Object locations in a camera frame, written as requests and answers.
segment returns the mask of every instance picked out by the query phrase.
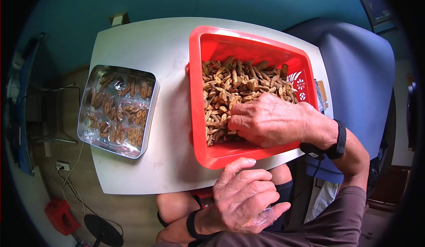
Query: electrical outlet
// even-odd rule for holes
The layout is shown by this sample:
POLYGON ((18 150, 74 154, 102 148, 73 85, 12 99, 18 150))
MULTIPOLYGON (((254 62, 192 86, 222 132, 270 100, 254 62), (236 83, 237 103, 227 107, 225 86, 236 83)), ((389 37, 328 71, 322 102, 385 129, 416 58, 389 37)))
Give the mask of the electrical outlet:
POLYGON ((63 167, 62 170, 70 171, 71 168, 69 168, 69 163, 62 162, 62 161, 56 161, 56 170, 59 170, 61 167, 63 167))

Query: red plastic basket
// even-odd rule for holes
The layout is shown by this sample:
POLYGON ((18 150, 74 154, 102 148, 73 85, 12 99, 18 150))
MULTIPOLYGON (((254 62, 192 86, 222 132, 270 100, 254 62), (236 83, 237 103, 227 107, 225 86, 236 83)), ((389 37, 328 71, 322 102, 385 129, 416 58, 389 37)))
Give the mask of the red plastic basket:
POLYGON ((288 65, 288 81, 294 85, 298 101, 310 103, 316 109, 316 86, 307 54, 288 44, 235 30, 200 26, 189 36, 189 76, 192 108, 193 147, 198 162, 209 169, 219 169, 239 157, 263 159, 292 149, 300 143, 262 148, 247 141, 216 144, 207 147, 201 60, 235 59, 267 60, 270 65, 288 65))

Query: chair backrest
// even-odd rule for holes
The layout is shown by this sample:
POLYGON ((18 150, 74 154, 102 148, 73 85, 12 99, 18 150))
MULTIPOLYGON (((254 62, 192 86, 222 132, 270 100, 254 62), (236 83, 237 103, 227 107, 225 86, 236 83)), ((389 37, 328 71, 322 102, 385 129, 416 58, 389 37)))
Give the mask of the chair backrest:
MULTIPOLYGON (((395 61, 389 42, 364 28, 327 18, 316 18, 285 31, 319 47, 332 96, 334 119, 353 132, 371 159, 383 137, 395 61)), ((307 174, 317 161, 307 157, 307 174)), ((342 173, 326 158, 316 177, 341 183, 342 173)))

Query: wrist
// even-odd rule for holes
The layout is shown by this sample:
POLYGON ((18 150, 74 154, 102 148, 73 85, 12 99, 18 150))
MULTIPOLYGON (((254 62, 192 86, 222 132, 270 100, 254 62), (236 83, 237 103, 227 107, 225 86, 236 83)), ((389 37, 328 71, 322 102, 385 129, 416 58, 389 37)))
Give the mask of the wrist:
POLYGON ((306 123, 306 136, 303 142, 310 143, 325 150, 338 141, 338 123, 314 110, 306 123))
POLYGON ((201 235, 209 235, 225 230, 215 204, 196 213, 194 225, 196 233, 201 235))

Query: person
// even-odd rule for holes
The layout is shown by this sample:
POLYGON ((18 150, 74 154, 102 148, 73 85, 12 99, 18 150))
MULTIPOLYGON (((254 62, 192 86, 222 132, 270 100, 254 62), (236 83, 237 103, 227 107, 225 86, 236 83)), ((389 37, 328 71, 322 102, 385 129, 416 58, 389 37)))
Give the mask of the person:
MULTIPOLYGON (((326 150, 339 137, 338 122, 308 103, 294 105, 268 93, 251 104, 234 105, 231 116, 228 128, 262 147, 300 141, 326 150)), ((215 203, 206 208, 200 207, 188 193, 157 196, 158 216, 169 224, 164 223, 166 228, 158 233, 153 246, 357 246, 366 201, 369 154, 347 129, 344 154, 332 162, 344 177, 337 196, 299 230, 270 232, 268 224, 257 227, 254 221, 268 205, 273 204, 278 218, 290 208, 278 192, 279 185, 292 179, 289 169, 283 165, 270 172, 250 170, 255 160, 239 158, 224 168, 213 187, 215 203)))

